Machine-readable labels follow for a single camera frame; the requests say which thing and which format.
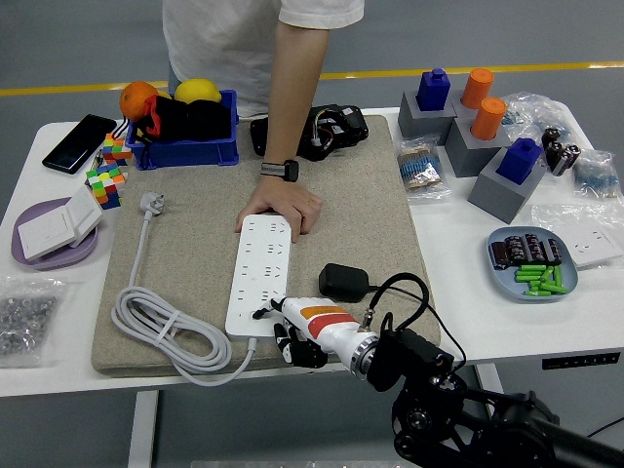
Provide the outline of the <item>person's left hand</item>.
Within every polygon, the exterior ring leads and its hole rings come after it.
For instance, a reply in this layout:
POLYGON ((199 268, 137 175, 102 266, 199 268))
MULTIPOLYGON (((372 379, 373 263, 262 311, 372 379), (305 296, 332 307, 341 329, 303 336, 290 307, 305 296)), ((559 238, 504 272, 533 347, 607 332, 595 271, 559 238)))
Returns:
POLYGON ((240 233, 248 215, 273 211, 282 215, 292 229, 292 242, 308 234, 318 221, 323 200, 298 182, 261 175, 248 204, 240 211, 235 232, 240 233))

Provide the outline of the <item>robot right hand white shell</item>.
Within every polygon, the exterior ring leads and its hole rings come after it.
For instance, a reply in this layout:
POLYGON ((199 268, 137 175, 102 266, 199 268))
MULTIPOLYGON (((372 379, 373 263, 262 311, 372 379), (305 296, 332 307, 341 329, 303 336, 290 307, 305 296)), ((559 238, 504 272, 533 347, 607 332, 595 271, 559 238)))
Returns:
POLYGON ((271 299, 253 312, 255 320, 276 317, 276 344, 284 360, 300 368, 319 369, 330 354, 359 378, 366 376, 379 335, 363 329, 350 313, 328 298, 271 299))

